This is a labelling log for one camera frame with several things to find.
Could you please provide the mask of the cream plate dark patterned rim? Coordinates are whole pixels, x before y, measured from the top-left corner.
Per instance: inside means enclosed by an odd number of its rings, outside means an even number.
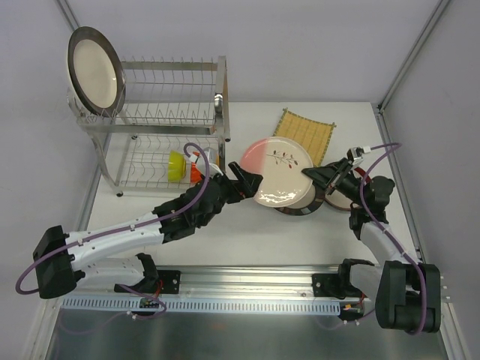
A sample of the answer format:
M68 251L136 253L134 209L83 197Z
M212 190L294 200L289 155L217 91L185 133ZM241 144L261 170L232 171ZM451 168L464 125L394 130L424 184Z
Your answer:
M290 206L275 208L275 210L289 216L306 216L317 211L322 206L324 200L325 192L312 185L299 201Z

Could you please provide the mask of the pink and cream floral plate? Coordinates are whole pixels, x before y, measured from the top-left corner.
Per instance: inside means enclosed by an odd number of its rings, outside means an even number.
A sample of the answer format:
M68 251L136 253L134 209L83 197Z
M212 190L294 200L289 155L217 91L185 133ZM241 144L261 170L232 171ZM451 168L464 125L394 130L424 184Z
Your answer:
M240 160L243 170L262 176L253 199L277 209L300 209L313 200L313 181L302 172L313 166L310 155L297 142L280 136L253 143Z

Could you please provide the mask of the yellow woven bamboo mat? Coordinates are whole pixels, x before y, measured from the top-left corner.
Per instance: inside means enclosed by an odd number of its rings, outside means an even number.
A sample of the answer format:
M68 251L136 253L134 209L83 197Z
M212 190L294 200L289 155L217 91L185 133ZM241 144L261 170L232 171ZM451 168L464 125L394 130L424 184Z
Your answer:
M284 108L273 136L298 143L310 155L313 165L318 167L326 156L335 128L335 123L314 121Z

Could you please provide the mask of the cream plate with metallic rim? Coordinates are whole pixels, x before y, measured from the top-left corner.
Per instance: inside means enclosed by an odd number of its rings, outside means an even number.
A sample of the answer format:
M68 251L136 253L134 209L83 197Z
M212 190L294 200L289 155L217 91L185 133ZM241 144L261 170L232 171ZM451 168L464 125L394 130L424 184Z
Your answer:
M67 45L70 89L90 113L116 117L123 109L126 81L113 45L96 28L73 31Z

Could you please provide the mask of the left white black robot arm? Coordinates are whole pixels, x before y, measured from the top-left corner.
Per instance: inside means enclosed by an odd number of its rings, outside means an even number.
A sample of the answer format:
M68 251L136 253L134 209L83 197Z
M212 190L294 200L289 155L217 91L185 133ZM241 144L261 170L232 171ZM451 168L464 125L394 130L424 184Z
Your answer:
M204 178L179 197L165 202L142 217L93 232L66 233L62 226L46 230L33 252L41 299L67 295L90 277L87 267L98 260L149 245L177 241L206 226L226 204L254 197L263 177L229 163L235 175L217 173Z

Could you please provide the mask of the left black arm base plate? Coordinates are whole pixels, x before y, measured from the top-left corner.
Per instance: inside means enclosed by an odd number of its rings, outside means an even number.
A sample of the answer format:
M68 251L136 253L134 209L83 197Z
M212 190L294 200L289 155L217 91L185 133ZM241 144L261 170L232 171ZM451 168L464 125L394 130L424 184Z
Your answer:
M182 273L179 270L164 269L156 272L157 274L152 271L144 272L140 280L136 280L133 285L127 285L127 287L138 293L154 294L159 290L161 295L177 295Z

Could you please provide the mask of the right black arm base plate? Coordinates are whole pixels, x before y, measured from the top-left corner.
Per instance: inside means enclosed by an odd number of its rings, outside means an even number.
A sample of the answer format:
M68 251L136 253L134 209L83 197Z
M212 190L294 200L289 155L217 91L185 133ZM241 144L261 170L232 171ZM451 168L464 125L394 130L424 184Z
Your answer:
M311 283L314 297L338 297L339 277L337 274L312 274Z

